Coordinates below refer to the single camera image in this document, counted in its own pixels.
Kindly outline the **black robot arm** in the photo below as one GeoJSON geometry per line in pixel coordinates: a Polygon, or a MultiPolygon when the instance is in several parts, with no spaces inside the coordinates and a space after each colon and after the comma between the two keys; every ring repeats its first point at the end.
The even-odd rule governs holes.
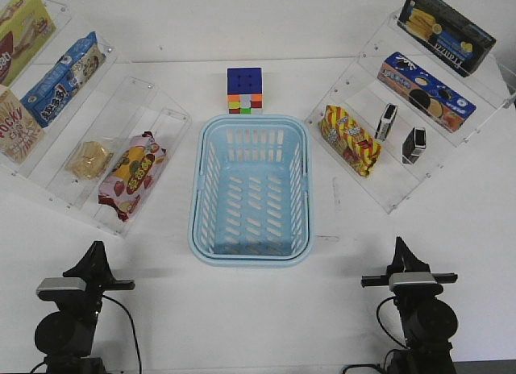
{"type": "Polygon", "coordinates": [[[43,279],[36,296],[57,306],[35,329],[35,346],[45,354],[46,372],[105,373],[102,359],[90,355],[104,292],[134,288],[133,280],[115,279],[99,240],[73,268],[43,279]]]}
{"type": "Polygon", "coordinates": [[[458,319],[438,295],[445,284],[455,283],[458,275],[431,272],[397,237],[385,276],[405,339],[403,347],[393,352],[387,373],[454,373],[450,338],[458,330],[458,319]]]}

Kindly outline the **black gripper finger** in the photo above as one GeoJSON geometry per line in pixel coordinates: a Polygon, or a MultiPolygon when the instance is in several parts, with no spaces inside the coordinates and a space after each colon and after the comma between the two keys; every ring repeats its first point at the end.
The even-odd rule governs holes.
{"type": "Polygon", "coordinates": [[[401,236],[396,237],[393,261],[386,268],[386,274],[392,276],[401,272],[429,272],[429,264],[419,260],[408,248],[401,236]]]}

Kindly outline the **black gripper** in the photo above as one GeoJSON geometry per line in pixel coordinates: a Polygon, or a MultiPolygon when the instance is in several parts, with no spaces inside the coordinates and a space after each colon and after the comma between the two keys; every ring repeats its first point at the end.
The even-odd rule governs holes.
{"type": "Polygon", "coordinates": [[[102,295],[105,291],[130,291],[135,288],[133,280],[116,280],[114,278],[106,256],[104,242],[101,240],[93,241],[78,263],[63,272],[62,276],[79,277],[83,281],[90,281],[89,307],[92,310],[102,308],[102,295]]]}

